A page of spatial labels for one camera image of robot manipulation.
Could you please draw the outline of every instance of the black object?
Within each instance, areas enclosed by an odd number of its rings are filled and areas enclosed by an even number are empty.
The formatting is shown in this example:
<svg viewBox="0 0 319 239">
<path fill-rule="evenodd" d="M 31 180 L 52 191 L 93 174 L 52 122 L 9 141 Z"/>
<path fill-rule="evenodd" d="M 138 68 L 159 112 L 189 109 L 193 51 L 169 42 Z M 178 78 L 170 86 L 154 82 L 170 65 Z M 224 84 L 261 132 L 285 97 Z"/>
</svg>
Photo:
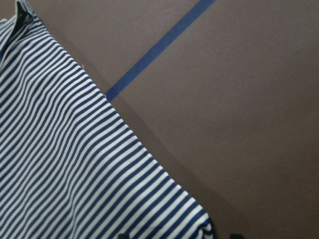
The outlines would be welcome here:
<svg viewBox="0 0 319 239">
<path fill-rule="evenodd" d="M 129 234 L 119 234 L 118 239 L 130 239 L 130 235 Z"/>
<path fill-rule="evenodd" d="M 241 234 L 231 234 L 230 239 L 245 239 Z"/>
</svg>

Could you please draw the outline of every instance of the clothing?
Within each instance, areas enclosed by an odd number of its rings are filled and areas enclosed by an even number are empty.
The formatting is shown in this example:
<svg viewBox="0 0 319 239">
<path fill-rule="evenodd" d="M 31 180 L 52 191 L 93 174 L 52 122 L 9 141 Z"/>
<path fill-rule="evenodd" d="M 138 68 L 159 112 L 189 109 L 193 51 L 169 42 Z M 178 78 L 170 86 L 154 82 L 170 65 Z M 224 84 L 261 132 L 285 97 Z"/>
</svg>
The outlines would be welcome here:
<svg viewBox="0 0 319 239">
<path fill-rule="evenodd" d="M 25 0 L 0 21 L 0 238 L 212 238 Z"/>
</svg>

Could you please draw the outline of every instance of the brown floor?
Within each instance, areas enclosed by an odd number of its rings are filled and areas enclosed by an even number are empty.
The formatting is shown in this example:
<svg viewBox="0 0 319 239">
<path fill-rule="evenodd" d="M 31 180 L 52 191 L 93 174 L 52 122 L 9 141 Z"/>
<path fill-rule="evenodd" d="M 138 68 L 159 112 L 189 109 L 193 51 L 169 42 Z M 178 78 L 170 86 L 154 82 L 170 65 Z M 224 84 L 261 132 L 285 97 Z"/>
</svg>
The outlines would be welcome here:
<svg viewBox="0 0 319 239">
<path fill-rule="evenodd" d="M 103 92 L 197 2 L 30 0 Z M 319 238 L 318 13 L 218 0 L 112 102 L 220 239 Z"/>
</svg>

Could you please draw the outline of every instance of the navy and white striped shirt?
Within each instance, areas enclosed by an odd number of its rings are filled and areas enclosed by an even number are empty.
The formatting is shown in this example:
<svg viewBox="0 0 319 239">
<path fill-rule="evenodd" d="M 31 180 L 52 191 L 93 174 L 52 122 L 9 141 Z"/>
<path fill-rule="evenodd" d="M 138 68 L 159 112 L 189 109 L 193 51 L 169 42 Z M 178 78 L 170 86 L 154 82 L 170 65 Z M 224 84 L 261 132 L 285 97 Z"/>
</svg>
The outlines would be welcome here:
<svg viewBox="0 0 319 239">
<path fill-rule="evenodd" d="M 0 21 L 0 238 L 212 238 L 25 0 Z"/>
</svg>

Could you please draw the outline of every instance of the blue tape line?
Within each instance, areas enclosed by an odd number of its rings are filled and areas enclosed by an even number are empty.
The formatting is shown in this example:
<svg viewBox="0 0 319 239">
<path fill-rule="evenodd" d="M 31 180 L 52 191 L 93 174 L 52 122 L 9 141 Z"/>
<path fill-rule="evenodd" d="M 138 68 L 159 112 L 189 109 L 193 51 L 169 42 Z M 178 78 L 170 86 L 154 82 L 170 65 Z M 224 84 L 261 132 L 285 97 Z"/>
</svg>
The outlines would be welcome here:
<svg viewBox="0 0 319 239">
<path fill-rule="evenodd" d="M 149 64 L 151 64 L 180 34 L 182 34 L 215 0 L 200 0 L 175 26 L 173 26 L 121 79 L 106 93 L 113 100 Z"/>
</svg>

